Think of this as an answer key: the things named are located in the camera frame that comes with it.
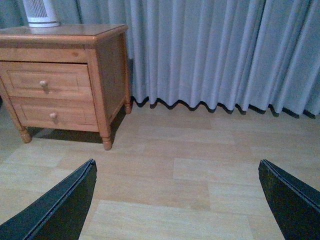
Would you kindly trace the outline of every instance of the white appliance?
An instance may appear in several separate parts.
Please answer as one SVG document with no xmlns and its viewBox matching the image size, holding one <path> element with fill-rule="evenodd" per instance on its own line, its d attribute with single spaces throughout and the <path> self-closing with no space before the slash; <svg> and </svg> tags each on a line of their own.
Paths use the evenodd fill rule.
<svg viewBox="0 0 320 240">
<path fill-rule="evenodd" d="M 52 0 L 23 0 L 25 13 L 31 28 L 59 26 Z"/>
</svg>

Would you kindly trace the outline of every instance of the wooden knob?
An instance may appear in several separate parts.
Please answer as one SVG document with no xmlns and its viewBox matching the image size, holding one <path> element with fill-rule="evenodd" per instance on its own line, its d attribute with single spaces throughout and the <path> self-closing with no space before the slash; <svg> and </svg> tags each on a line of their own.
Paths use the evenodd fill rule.
<svg viewBox="0 0 320 240">
<path fill-rule="evenodd" d="M 40 81 L 39 84 L 40 84 L 40 86 L 43 87 L 43 88 L 46 87 L 46 86 L 48 86 L 48 82 L 47 82 L 47 81 Z"/>
<path fill-rule="evenodd" d="M 50 118 L 55 119 L 57 117 L 57 114 L 55 112 L 50 113 Z"/>
</svg>

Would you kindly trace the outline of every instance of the curtain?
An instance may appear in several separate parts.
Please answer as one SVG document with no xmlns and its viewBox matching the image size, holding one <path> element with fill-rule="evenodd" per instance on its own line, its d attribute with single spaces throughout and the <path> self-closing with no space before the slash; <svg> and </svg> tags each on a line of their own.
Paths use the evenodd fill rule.
<svg viewBox="0 0 320 240">
<path fill-rule="evenodd" d="M 21 1 L 1 1 L 0 27 L 26 24 Z M 65 24 L 129 25 L 139 103 L 320 113 L 320 0 L 53 2 Z"/>
</svg>

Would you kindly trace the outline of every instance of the wooden nightstand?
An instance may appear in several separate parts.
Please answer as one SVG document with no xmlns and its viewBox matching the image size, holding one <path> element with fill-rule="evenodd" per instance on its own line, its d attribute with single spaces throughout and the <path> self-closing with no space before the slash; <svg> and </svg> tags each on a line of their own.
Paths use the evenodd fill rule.
<svg viewBox="0 0 320 240">
<path fill-rule="evenodd" d="M 131 112 L 128 26 L 61 25 L 0 30 L 0 95 L 25 143 L 26 127 L 99 132 L 112 147 L 111 122 Z"/>
</svg>

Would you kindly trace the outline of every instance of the wooden floor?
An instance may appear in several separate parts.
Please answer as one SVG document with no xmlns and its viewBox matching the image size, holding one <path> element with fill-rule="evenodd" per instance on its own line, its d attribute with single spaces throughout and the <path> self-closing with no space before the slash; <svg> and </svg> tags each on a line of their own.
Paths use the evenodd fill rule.
<svg viewBox="0 0 320 240">
<path fill-rule="evenodd" d="M 90 142 L 50 135 L 69 133 L 38 130 L 23 144 L 2 106 L 0 224 L 89 158 L 98 176 L 81 240 L 283 240 L 259 182 L 261 159 L 320 190 L 319 117 L 146 104 L 125 116 L 110 151 L 90 143 L 94 134 L 76 133 Z"/>
</svg>

